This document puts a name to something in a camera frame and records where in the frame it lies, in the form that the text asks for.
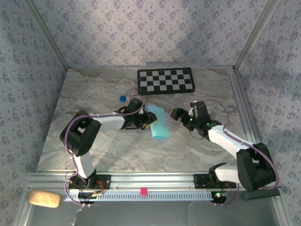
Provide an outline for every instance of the small blue block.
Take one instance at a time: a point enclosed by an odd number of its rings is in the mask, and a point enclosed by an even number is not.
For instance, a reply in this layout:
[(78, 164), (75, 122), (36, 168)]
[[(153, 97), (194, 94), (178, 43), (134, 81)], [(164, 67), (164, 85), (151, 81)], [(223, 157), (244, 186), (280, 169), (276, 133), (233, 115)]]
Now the small blue block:
[(126, 96), (121, 96), (121, 97), (119, 98), (119, 100), (120, 100), (121, 102), (125, 102), (125, 101), (126, 101), (126, 99), (127, 99), (127, 97), (126, 97)]

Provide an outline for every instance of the small pink block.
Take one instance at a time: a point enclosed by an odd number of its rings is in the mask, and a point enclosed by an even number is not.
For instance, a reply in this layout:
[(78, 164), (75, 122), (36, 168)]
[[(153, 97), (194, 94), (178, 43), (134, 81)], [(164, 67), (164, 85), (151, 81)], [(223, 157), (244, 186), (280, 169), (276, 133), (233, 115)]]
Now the small pink block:
[(147, 188), (146, 187), (140, 188), (140, 195), (147, 195)]

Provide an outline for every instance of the cyan foam block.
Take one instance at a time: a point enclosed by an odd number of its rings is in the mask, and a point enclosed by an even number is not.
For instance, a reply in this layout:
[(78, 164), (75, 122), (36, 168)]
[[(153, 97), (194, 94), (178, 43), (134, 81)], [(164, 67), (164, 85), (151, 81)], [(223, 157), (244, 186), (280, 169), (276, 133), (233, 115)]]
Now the cyan foam block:
[(164, 109), (149, 105), (146, 107), (146, 110), (148, 112), (153, 112), (157, 117), (157, 121), (150, 125), (152, 137), (155, 139), (169, 138), (169, 131)]

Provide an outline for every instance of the beige sponge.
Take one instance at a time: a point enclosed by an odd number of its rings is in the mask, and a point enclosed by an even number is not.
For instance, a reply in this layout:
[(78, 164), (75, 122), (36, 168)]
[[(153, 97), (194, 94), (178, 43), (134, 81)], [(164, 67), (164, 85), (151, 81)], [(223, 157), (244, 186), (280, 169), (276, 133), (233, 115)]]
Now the beige sponge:
[(52, 192), (31, 190), (27, 195), (27, 201), (33, 205), (56, 208), (62, 200), (61, 194)]

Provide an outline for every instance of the patterned wallpaper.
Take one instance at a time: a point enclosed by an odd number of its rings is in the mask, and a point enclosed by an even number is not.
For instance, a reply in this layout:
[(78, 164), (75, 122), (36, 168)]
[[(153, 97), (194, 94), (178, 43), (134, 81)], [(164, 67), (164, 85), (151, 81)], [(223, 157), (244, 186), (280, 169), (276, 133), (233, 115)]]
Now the patterned wallpaper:
[(35, 172), (64, 73), (22, 1), (0, 1), (0, 225)]
[(273, 153), (293, 220), (301, 225), (301, 3), (285, 0), (239, 72), (261, 139)]
[(266, 0), (35, 0), (68, 65), (233, 65)]

